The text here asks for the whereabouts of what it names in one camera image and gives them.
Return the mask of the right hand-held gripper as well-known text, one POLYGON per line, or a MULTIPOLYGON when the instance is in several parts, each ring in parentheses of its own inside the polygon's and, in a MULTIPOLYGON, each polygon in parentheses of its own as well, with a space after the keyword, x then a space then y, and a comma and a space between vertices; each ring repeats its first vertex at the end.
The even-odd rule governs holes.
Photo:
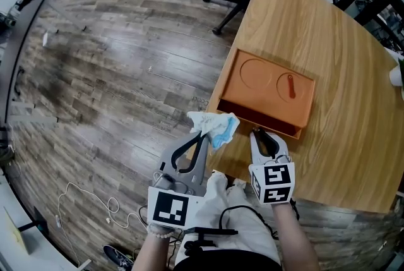
POLYGON ((295 187, 295 165, 286 142, 266 131, 250 133, 251 185, 261 205, 288 203, 295 187))

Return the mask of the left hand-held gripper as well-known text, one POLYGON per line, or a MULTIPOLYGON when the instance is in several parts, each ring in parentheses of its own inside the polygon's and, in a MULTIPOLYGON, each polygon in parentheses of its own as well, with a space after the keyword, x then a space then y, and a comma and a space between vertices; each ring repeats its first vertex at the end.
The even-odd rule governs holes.
POLYGON ((202 133, 190 133, 176 139, 160 157, 160 171, 153 173, 148 188, 147 222, 186 230, 196 226, 196 214, 205 202, 204 183, 209 139, 202 133), (177 161, 195 146, 188 167, 177 161))

